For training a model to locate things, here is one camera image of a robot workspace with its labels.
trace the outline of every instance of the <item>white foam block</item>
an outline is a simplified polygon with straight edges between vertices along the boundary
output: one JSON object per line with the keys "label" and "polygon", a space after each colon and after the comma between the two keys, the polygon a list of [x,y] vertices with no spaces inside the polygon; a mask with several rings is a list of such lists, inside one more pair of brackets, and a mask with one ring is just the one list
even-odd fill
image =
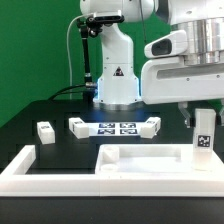
{"label": "white foam block", "polygon": [[140,129],[141,138],[153,138],[161,128],[161,118],[150,117]]}
{"label": "white foam block", "polygon": [[69,119],[69,129],[78,139],[89,137],[89,126],[79,117]]}
{"label": "white foam block", "polygon": [[42,144],[55,143],[55,132],[48,121],[42,121],[37,123],[37,132]]}

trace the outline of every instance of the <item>small white block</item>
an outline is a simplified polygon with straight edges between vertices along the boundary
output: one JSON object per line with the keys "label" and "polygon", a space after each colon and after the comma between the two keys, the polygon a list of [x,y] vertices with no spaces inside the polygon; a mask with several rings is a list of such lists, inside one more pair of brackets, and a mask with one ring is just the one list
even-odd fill
{"label": "small white block", "polygon": [[69,129],[78,139],[89,137],[89,127],[79,117],[69,119]]}
{"label": "small white block", "polygon": [[140,129],[141,138],[153,138],[161,128],[161,118],[150,117]]}
{"label": "small white block", "polygon": [[55,132],[49,122],[38,122],[37,133],[43,145],[55,143]]}
{"label": "small white block", "polygon": [[105,163],[117,163],[120,159],[120,149],[116,145],[103,147],[103,161]]}

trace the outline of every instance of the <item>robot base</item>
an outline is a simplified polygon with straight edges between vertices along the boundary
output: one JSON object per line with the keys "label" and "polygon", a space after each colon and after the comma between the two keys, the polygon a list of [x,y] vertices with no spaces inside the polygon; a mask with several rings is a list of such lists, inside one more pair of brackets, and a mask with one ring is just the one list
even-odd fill
{"label": "robot base", "polygon": [[99,100],[93,100],[93,105],[95,108],[111,111],[121,111],[121,110],[134,110],[140,108],[144,105],[141,100],[136,101],[135,103],[130,104],[106,104],[99,102]]}

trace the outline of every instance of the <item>black cable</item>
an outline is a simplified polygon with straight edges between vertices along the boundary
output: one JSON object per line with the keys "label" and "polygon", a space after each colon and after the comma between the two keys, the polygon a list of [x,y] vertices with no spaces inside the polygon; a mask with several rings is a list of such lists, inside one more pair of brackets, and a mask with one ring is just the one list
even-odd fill
{"label": "black cable", "polygon": [[140,10],[141,10],[141,18],[142,18],[142,27],[143,27],[144,42],[145,42],[145,44],[147,44],[145,22],[144,22],[144,17],[143,17],[142,0],[139,0],[139,4],[140,4]]}
{"label": "black cable", "polygon": [[63,89],[59,90],[58,92],[56,92],[51,97],[49,97],[48,100],[53,100],[56,96],[60,95],[61,93],[65,92],[67,90],[71,90],[71,89],[75,89],[75,88],[80,88],[80,87],[85,87],[85,84],[74,85],[74,86],[69,86],[69,87],[63,88]]}
{"label": "black cable", "polygon": [[73,93],[83,93],[84,91],[75,91],[75,92],[65,92],[65,93],[58,93],[54,95],[54,98],[60,95],[66,95],[66,94],[73,94]]}

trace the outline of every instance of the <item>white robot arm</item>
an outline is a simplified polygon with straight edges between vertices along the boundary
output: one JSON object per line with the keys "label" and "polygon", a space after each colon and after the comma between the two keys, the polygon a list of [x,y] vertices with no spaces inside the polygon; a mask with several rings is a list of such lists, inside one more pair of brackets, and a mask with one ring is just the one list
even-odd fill
{"label": "white robot arm", "polygon": [[157,15],[172,32],[145,47],[147,104],[224,98],[224,1],[157,0]]}
{"label": "white robot arm", "polygon": [[133,42],[119,30],[116,23],[112,25],[109,20],[120,14],[125,22],[146,19],[154,9],[153,0],[81,0],[80,6],[83,14],[94,14],[91,20],[103,21],[100,33],[103,74],[98,80],[95,106],[111,110],[135,106],[141,97],[139,81],[133,72]]}

